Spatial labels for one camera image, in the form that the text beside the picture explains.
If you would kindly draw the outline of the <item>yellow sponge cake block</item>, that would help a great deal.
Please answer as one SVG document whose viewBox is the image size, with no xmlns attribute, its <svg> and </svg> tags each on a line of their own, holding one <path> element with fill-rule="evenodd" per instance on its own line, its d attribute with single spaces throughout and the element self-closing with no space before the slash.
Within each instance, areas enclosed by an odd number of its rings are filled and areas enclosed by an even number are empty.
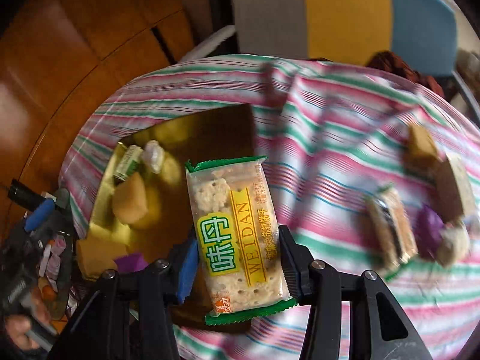
<svg viewBox="0 0 480 360">
<path fill-rule="evenodd" d="M 121 223 L 131 225 L 148 212 L 146 186 L 139 172 L 115 187 L 112 195 L 112 212 Z"/>
</svg>

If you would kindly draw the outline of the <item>gold tin box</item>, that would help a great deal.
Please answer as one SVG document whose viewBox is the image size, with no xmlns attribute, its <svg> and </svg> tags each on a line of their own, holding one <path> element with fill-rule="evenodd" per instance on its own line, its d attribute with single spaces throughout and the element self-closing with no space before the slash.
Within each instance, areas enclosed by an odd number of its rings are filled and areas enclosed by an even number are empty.
<svg viewBox="0 0 480 360">
<path fill-rule="evenodd" d="M 144 146 L 150 140 L 160 143 L 165 160 L 160 174 L 141 168 L 148 212 L 135 224 L 124 225 L 112 212 L 118 185 L 113 173 L 128 147 Z M 174 245 L 187 239 L 193 225 L 185 162 L 250 157 L 254 140 L 253 115 L 247 104 L 184 115 L 120 139 L 99 184 L 86 238 L 124 244 L 128 254 L 141 253 L 148 263 L 167 258 Z"/>
</svg>

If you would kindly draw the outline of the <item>wooden wardrobe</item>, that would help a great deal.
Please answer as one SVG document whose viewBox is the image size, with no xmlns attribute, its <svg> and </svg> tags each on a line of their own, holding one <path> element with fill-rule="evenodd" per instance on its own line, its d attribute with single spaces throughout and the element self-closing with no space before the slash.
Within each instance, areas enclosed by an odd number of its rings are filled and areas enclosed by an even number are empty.
<svg viewBox="0 0 480 360">
<path fill-rule="evenodd" d="M 182 0 L 27 0 L 1 35 L 1 184 L 55 184 L 95 108 L 193 44 Z"/>
</svg>

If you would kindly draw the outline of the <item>striped pink green bedspread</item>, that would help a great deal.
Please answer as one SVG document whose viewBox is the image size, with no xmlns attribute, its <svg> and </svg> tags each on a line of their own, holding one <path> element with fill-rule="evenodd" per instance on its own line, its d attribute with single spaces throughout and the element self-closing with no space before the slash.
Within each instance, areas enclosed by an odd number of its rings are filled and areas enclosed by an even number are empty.
<svg viewBox="0 0 480 360">
<path fill-rule="evenodd" d="M 112 94 L 86 121 L 62 165 L 76 230 L 87 231 L 117 141 L 192 112 L 249 103 L 256 152 L 277 218 L 315 258 L 359 274 L 382 265 L 367 193 L 392 183 L 412 221 L 434 205 L 431 179 L 404 168 L 408 126 L 461 156 L 479 204 L 479 130 L 440 96 L 364 67 L 257 55 L 203 58 L 151 72 Z M 479 236 L 463 262 L 416 260 L 388 284 L 433 359 L 454 359 L 479 323 Z M 245 334 L 174 328 L 185 359 L 298 359 L 307 307 L 254 319 Z"/>
</svg>

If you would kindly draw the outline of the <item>grey yellow blue headboard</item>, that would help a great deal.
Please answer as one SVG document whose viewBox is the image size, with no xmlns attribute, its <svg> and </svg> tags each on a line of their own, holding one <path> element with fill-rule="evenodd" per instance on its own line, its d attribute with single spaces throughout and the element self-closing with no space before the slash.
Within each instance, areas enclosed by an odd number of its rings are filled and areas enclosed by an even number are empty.
<svg viewBox="0 0 480 360">
<path fill-rule="evenodd" d="M 242 53 L 365 65 L 391 51 L 418 72 L 454 69 L 454 11 L 443 0 L 231 0 Z"/>
</svg>

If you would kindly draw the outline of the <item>cream knitted sock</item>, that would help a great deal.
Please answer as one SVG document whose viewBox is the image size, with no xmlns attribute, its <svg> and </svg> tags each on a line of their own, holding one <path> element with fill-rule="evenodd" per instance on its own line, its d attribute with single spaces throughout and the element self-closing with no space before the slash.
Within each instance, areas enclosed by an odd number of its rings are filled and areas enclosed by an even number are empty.
<svg viewBox="0 0 480 360">
<path fill-rule="evenodd" d="M 462 220 L 448 223 L 441 231 L 441 242 L 436 251 L 436 261 L 445 268 L 464 259 L 470 250 L 470 235 Z"/>
</svg>

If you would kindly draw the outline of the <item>small green white box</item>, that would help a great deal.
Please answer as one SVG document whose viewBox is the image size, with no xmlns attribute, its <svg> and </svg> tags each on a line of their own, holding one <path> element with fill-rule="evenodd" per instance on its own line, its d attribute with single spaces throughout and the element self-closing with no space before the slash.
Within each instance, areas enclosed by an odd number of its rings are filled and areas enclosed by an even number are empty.
<svg viewBox="0 0 480 360">
<path fill-rule="evenodd" d="M 137 171 L 141 162 L 142 154 L 143 149 L 138 145 L 131 145 L 128 147 L 113 173 L 114 179 L 118 183 L 126 181 Z"/>
</svg>

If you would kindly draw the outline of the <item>sandwich biscuit packet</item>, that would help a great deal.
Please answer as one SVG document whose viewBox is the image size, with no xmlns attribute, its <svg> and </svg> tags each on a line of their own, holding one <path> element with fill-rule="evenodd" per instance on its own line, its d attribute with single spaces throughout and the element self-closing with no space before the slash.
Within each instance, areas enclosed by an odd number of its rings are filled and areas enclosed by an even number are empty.
<svg viewBox="0 0 480 360">
<path fill-rule="evenodd" d="M 383 271 L 394 275 L 418 254 L 413 229 L 397 189 L 388 184 L 366 198 L 366 206 L 382 250 Z"/>
</svg>

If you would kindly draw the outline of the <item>white plastic ball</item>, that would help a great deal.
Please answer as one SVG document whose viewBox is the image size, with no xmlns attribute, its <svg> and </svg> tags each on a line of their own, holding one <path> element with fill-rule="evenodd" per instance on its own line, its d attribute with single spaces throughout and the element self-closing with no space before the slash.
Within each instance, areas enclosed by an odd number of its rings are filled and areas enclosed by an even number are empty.
<svg viewBox="0 0 480 360">
<path fill-rule="evenodd" d="M 164 163 L 164 148 L 156 140 L 148 141 L 143 149 L 142 161 L 154 174 L 160 174 Z"/>
</svg>

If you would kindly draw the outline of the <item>dark red cloth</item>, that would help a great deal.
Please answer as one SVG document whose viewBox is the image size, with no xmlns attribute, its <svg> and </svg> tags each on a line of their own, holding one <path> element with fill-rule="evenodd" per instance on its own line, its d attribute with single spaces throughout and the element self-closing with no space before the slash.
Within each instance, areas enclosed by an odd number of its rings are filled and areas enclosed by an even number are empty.
<svg viewBox="0 0 480 360">
<path fill-rule="evenodd" d="M 391 51 L 382 51 L 375 54 L 366 64 L 367 68 L 374 68 L 403 77 L 413 83 L 420 84 L 432 92 L 444 97 L 441 85 L 432 76 L 423 75 L 412 69 L 400 56 Z"/>
</svg>

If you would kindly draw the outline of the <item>Weidan cracker packet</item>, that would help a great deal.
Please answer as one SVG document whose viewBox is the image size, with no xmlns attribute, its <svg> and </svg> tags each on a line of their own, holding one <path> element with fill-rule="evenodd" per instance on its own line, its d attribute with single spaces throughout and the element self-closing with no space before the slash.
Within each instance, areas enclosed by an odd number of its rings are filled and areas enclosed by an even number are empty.
<svg viewBox="0 0 480 360">
<path fill-rule="evenodd" d="M 278 220 L 264 156 L 185 164 L 208 326 L 242 323 L 295 306 L 281 267 Z"/>
</svg>

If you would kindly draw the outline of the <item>purple snack packet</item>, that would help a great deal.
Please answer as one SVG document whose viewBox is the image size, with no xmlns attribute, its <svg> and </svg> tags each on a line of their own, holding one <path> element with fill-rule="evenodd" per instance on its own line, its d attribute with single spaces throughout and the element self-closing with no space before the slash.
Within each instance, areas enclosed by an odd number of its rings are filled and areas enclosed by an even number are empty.
<svg viewBox="0 0 480 360">
<path fill-rule="evenodd" d="M 114 260 L 120 274 L 140 272 L 148 266 L 141 253 L 128 254 Z"/>
<path fill-rule="evenodd" d="M 444 222 L 437 212 L 423 205 L 416 218 L 416 245 L 423 258 L 435 259 L 443 228 Z"/>
</svg>

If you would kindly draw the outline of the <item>beige cardboard box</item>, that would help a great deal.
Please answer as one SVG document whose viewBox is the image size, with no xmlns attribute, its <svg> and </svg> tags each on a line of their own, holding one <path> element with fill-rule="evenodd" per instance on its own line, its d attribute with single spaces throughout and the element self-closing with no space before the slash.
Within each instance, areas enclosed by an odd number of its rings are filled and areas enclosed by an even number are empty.
<svg viewBox="0 0 480 360">
<path fill-rule="evenodd" d="M 445 222 L 469 217 L 477 212 L 473 188 L 460 157 L 447 155 L 437 167 L 434 179 L 439 194 L 440 213 Z"/>
</svg>

